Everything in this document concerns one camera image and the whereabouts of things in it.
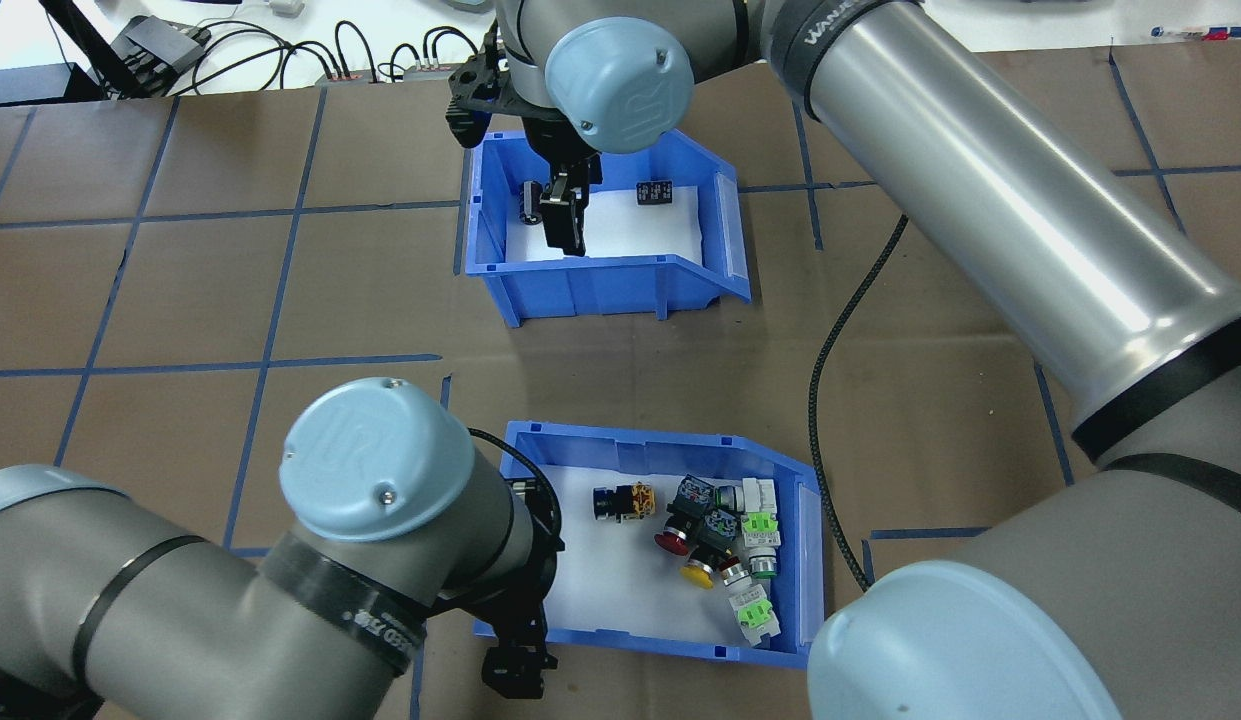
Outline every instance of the blue tape line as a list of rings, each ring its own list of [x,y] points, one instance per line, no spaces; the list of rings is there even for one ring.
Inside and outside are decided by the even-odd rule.
[[[237,557],[264,557],[271,547],[228,547]]]
[[[11,170],[16,168],[16,159],[20,158],[20,150],[25,146],[25,138],[29,137],[29,128],[34,124],[34,115],[38,114],[38,108],[36,106],[29,109],[29,114],[25,115],[25,124],[20,127],[20,135],[16,135],[15,145],[11,145],[11,156],[7,156],[7,166],[2,169],[2,175],[0,176],[0,197],[2,196],[2,190],[7,186],[7,180],[11,179]]]
[[[975,538],[989,528],[903,528],[871,530],[867,539],[943,539]]]
[[[807,182],[807,210],[812,214],[812,236],[817,238],[817,250],[825,248],[825,236],[820,230],[820,210],[817,209],[815,178],[812,174],[812,153],[807,146],[807,128],[803,127],[802,110],[793,106],[793,122],[798,129],[798,150],[802,151],[802,176]]]
[[[442,379],[442,390],[438,391],[438,405],[450,410],[450,375]]]
[[[419,202],[387,202],[385,205],[328,205],[323,209],[302,209],[299,215],[366,214],[369,210],[432,210],[454,209],[459,200],[424,200]]]
[[[299,360],[269,360],[269,367],[319,367],[323,365],[385,365],[387,362],[434,362],[442,355],[350,355],[346,358],[303,358]]]
[[[872,547],[867,544],[867,539],[861,539],[861,554],[864,556],[864,577],[867,580],[867,583],[876,583],[877,577],[872,572]]]
[[[1033,364],[1033,375],[1037,377],[1037,392],[1042,396],[1042,408],[1046,410],[1046,425],[1051,428],[1051,443],[1055,446],[1055,459],[1060,462],[1060,473],[1064,474],[1064,487],[1073,484],[1073,467],[1069,463],[1069,451],[1064,447],[1064,433],[1060,432],[1060,418],[1055,413],[1055,402],[1051,400],[1051,389],[1046,384],[1046,374],[1037,361]]]
[[[223,370],[258,370],[258,362],[190,362],[187,365],[130,365],[92,367],[93,375],[155,375],[166,372],[222,372]]]
[[[277,218],[282,215],[294,214],[295,210],[236,210],[226,214],[176,214],[176,215],[149,215],[145,223],[177,223],[185,220],[233,220],[233,218]]]
[[[414,355],[349,355],[340,358],[302,358],[297,360],[271,360],[269,367],[320,367],[326,365],[383,365],[387,362],[436,362],[442,355],[419,353]],[[165,372],[221,372],[221,370],[259,370],[261,364],[249,362],[191,362],[187,365],[122,365],[92,367],[93,375],[153,375]],[[83,367],[14,367],[0,370],[0,379],[36,379],[48,375],[81,375]]]
[[[752,184],[752,186],[741,187],[740,195],[751,195],[752,192],[794,192],[805,190],[808,190],[805,184]]]
[[[132,250],[135,247],[137,235],[140,233],[140,218],[144,217],[144,209],[149,205],[149,196],[153,195],[154,182],[158,181],[158,169],[163,164],[163,155],[168,151],[168,142],[171,140],[171,130],[176,127],[176,113],[180,110],[180,97],[171,101],[171,109],[168,112],[168,125],[163,128],[163,139],[158,142],[158,154],[154,154],[153,165],[149,166],[149,178],[145,179],[144,192],[140,195],[140,206],[135,217],[132,218],[132,231],[127,233],[127,247],[122,251],[122,262],[113,274],[113,287],[109,288],[109,299],[104,302],[104,313],[101,315],[101,324],[96,328],[96,339],[91,341],[91,354],[86,356],[86,366],[82,369],[82,379],[77,384],[77,392],[73,395],[73,403],[68,410],[68,418],[65,421],[65,432],[61,434],[60,447],[56,451],[56,466],[65,462],[68,451],[68,441],[73,434],[73,425],[77,423],[77,413],[82,410],[82,397],[86,396],[86,384],[91,380],[91,372],[96,369],[96,358],[101,355],[101,345],[104,341],[104,331],[109,328],[109,318],[113,317],[113,304],[118,299],[118,290],[122,288],[122,276],[127,273],[127,264],[132,259]]]
[[[128,225],[135,218],[86,218],[86,220],[26,220],[20,223],[0,223],[0,231],[20,231],[21,228],[81,228],[88,225]]]
[[[1144,123],[1140,123],[1140,115],[1136,114],[1136,104],[1132,104],[1131,94],[1127,92],[1127,83],[1122,79],[1122,70],[1118,70],[1118,60],[1114,60],[1112,48],[1109,50],[1109,72],[1113,74],[1114,84],[1118,86],[1118,97],[1122,99],[1123,108],[1127,109],[1131,125],[1136,128],[1136,137],[1140,140],[1140,149],[1144,149],[1145,159],[1149,160],[1152,176],[1158,182],[1158,190],[1163,192],[1163,202],[1167,204],[1167,210],[1170,211],[1172,218],[1176,221],[1179,231],[1184,232],[1184,222],[1176,211],[1176,201],[1172,200],[1172,191],[1167,186],[1167,178],[1163,176],[1163,169],[1158,165],[1158,156],[1154,155],[1154,146],[1149,143]]]
[[[0,379],[40,379],[55,375],[81,375],[82,367],[35,367],[30,370],[0,370]]]
[[[464,269],[464,246],[465,241],[469,240],[465,237],[465,225],[469,218],[469,179],[473,170],[473,168],[469,168],[470,164],[473,164],[473,150],[467,146],[464,150],[464,168],[460,169],[460,199],[463,201],[460,201],[459,214],[455,215],[455,253],[450,257],[450,273],[455,277],[459,277],[460,271]]]
[[[223,521],[225,547],[233,546],[233,530],[237,528],[237,511],[242,505],[242,488],[246,487],[246,468],[251,462],[251,446],[254,443],[254,425],[261,418],[261,403],[264,401],[264,382],[269,375],[269,359],[273,356],[273,341],[277,340],[278,319],[282,317],[282,300],[287,293],[287,276],[290,273],[290,258],[295,253],[297,233],[300,231],[300,216],[304,209],[305,192],[309,190],[309,176],[313,173],[313,156],[318,150],[318,132],[321,129],[321,114],[326,109],[326,87],[318,91],[318,109],[313,118],[313,132],[309,133],[309,151],[304,159],[304,173],[300,174],[300,186],[297,190],[297,204],[290,211],[290,232],[287,233],[287,250],[282,256],[282,269],[278,272],[278,288],[273,295],[273,313],[269,315],[269,331],[264,338],[264,355],[261,359],[261,372],[254,379],[254,397],[251,398],[251,415],[246,421],[246,437],[242,439],[242,456],[237,461],[237,478],[233,480],[233,495],[228,503],[228,518]]]
[[[1241,165],[1206,165],[1205,168],[1163,168],[1164,176],[1201,176],[1210,173],[1241,173]]]

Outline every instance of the ur logo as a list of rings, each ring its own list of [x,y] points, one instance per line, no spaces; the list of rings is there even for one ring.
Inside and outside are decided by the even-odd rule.
[[[381,421],[374,415],[359,413],[350,407],[340,407],[326,421],[326,428],[313,448],[314,461],[331,470],[361,469],[382,433],[377,433]]]

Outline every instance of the blue joint cap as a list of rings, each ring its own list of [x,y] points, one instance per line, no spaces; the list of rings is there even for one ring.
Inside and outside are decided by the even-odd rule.
[[[14,466],[0,470],[0,511],[35,497],[50,495],[53,492],[69,489],[103,489],[114,495],[127,497],[120,489],[110,488],[71,470],[61,470],[52,466]]]
[[[638,17],[602,17],[557,41],[544,82],[589,146],[638,151],[678,127],[696,76],[688,51],[665,29]]]
[[[287,433],[282,495],[305,528],[376,542],[441,515],[473,474],[469,430],[428,394],[391,377],[343,384]]]

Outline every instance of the black band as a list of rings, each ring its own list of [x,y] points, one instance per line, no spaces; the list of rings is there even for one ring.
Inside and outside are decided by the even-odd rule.
[[[812,78],[827,51],[865,12],[897,0],[786,0],[776,15],[768,58],[812,118]]]
[[[1128,456],[1114,461],[1106,470],[1136,470],[1150,475],[1162,475],[1186,484],[1196,492],[1204,492],[1215,500],[1225,503],[1241,511],[1241,474],[1220,468],[1210,462],[1196,461],[1184,456]]]
[[[731,0],[735,10],[735,58],[731,60],[731,68],[745,65],[745,58],[750,55],[750,9],[745,0]]]
[[[1241,318],[1211,333],[1111,400],[1073,430],[1073,441],[1091,461],[1096,461],[1147,421],[1240,365]]]
[[[113,575],[113,580],[109,580],[108,585],[104,585],[103,591],[99,596],[96,596],[96,602],[91,606],[91,610],[86,611],[86,618],[82,623],[77,626],[77,636],[73,638],[73,652],[71,657],[73,667],[73,678],[78,683],[86,684],[86,652],[91,649],[91,639],[96,637],[96,631],[99,629],[104,616],[108,614],[109,607],[113,607],[113,601],[117,601],[122,591],[132,583],[132,580],[139,577],[140,574],[149,565],[153,565],[155,560],[159,560],[163,555],[168,555],[176,547],[185,547],[186,544],[206,542],[207,539],[199,536],[180,536],[169,538],[164,541],[155,544],[155,546],[149,547],[149,550],[140,552],[132,560],[127,561],[127,565],[118,570],[118,575]]]
[[[386,662],[396,677],[405,674],[416,648],[424,644],[427,607],[346,569],[290,533],[269,551],[261,575]]]
[[[0,667],[0,718],[17,720],[93,718],[102,701],[86,689],[74,696],[53,696]]]

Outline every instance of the electronic component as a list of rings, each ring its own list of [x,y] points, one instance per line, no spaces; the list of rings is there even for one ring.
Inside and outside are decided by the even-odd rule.
[[[638,182],[638,205],[669,205],[674,201],[674,181]]]
[[[699,521],[714,506],[714,487],[696,475],[688,475],[678,483],[678,493],[665,506],[670,518],[664,533],[658,534],[656,544],[674,555],[688,555],[688,542],[696,536]]]
[[[681,574],[689,583],[701,588],[711,588],[714,570],[722,571],[730,565],[738,565],[738,557],[731,547],[735,539],[740,536],[740,520],[735,519],[730,511],[716,506],[699,523],[696,533],[696,550],[688,557],[688,565],[683,565]]]
[[[593,488],[593,516],[598,520],[642,520],[656,511],[656,488],[648,484]]]
[[[745,500],[742,533],[745,555],[750,560],[750,571],[757,578],[774,578],[779,571],[776,549],[781,546],[776,483],[768,479],[745,478],[745,487],[740,488],[740,495]]]
[[[536,181],[524,181],[521,199],[517,205],[517,218],[521,220],[524,225],[539,225],[541,223],[541,214],[539,214],[539,200],[544,192],[544,186],[541,182]]]
[[[748,574],[728,585],[728,592],[740,632],[751,646],[757,647],[762,641],[781,633],[781,619],[776,618],[774,606],[771,605],[766,588],[755,583]]]

